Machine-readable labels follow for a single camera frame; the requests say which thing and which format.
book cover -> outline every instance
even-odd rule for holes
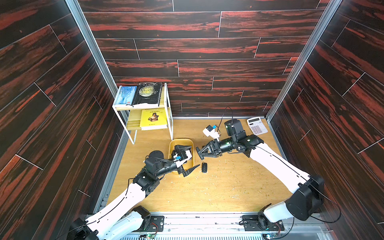
[[[133,107],[132,101],[135,96],[137,87],[121,87],[118,98],[116,100],[116,107]]]
[[[139,83],[133,105],[142,107],[159,106],[162,83]]]
[[[144,109],[141,111],[141,130],[167,128],[167,115],[164,108]]]

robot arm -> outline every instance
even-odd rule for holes
[[[145,159],[145,167],[120,196],[84,222],[81,220],[74,222],[71,228],[77,230],[73,239],[115,240],[140,228],[144,219],[150,218],[150,213],[143,207],[134,208],[127,217],[121,218],[155,190],[162,179],[159,177],[172,171],[178,171],[184,177],[188,176],[199,166],[196,165],[185,171],[182,165],[191,158],[191,146],[176,145],[172,158],[168,160],[164,159],[161,151],[151,152]]]
[[[197,147],[202,160],[204,157],[219,157],[236,149],[267,168],[293,193],[287,200],[265,206],[259,211],[258,224],[261,229],[267,229],[271,224],[290,217],[307,220],[323,204],[323,196],[320,193],[324,192],[324,180],[320,176],[310,176],[293,166],[259,137],[247,136],[239,120],[229,120],[224,125],[228,136],[231,137],[221,141],[214,139],[202,149]]]

yellow book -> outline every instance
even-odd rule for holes
[[[144,109],[141,111],[141,130],[167,128],[167,115],[164,108]]]

black book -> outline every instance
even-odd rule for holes
[[[159,106],[162,83],[139,83],[132,105],[134,108],[155,108]]]

light wooden tabletop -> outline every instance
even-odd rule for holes
[[[220,127],[221,140],[227,138],[223,120]],[[202,130],[208,125],[218,125],[220,120],[174,120],[174,138],[189,138],[195,146],[202,147],[212,140]],[[280,154],[270,129],[263,119],[268,133],[258,135],[276,153]],[[247,135],[252,134],[245,119],[241,119]],[[154,150],[160,150],[168,156],[170,143],[169,130],[138,131],[136,144],[128,142],[125,149],[111,194],[110,203],[127,188],[129,178],[144,167],[145,156]],[[195,151],[195,164],[201,164]],[[151,212],[170,211],[258,211],[269,203],[284,201],[291,193],[273,174],[258,162],[244,154],[223,154],[218,158],[205,158],[208,172],[202,173],[201,166],[189,176],[174,173],[167,174],[160,185],[145,198],[142,205]]]

